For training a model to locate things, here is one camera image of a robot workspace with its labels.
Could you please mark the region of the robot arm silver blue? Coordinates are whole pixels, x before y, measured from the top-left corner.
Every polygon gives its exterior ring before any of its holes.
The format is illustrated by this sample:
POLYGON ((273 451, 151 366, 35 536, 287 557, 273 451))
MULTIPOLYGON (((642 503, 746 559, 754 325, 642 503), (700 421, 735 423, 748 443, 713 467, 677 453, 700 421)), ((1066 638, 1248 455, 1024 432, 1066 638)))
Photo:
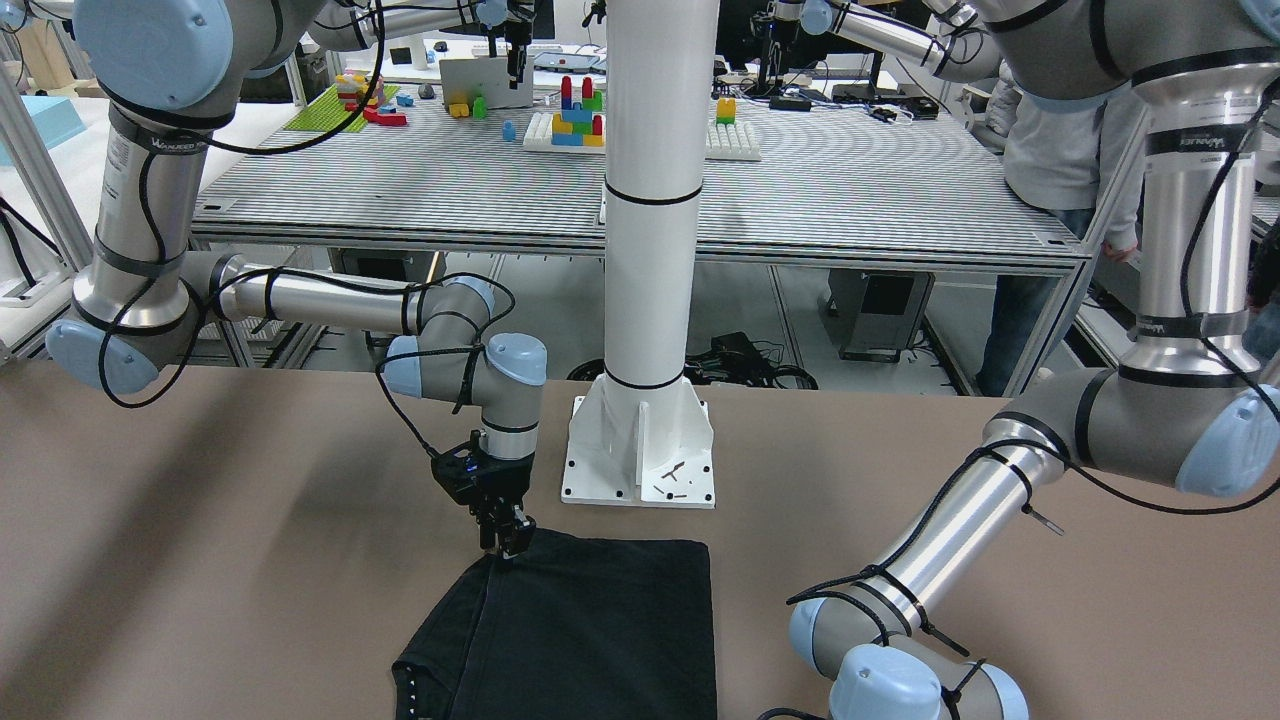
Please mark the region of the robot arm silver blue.
POLYGON ((1115 372, 1053 375, 984 428, 887 553, 791 598, 794 648, 829 678, 832 719, 1024 719, 1009 674, 954 646, 928 609, 1034 492, 1074 470, 1180 492, 1251 489, 1277 448, 1277 391, 1242 347, 1248 322, 1256 131, 1277 92, 1275 1, 937 1, 952 38, 892 31, 854 3, 809 1, 827 27, 934 76, 969 79, 1009 64, 1053 110, 1120 88, 1146 104, 1146 238, 1135 341, 1115 372))
POLYGON ((256 247, 195 249, 192 220, 214 135, 247 78, 279 67, 305 35, 343 50, 468 20, 525 19, 530 6, 484 1, 399 10, 380 1, 78 1, 76 37, 109 96, 109 146, 93 260, 51 357, 122 407, 178 372, 206 325, 250 319, 388 334, 376 380, 397 395, 477 407, 452 448, 425 445, 431 474, 474 516, 480 547, 511 559, 536 524, 524 509, 538 443, 544 345, 493 325, 515 305, 468 272, 425 282, 296 266, 256 247))

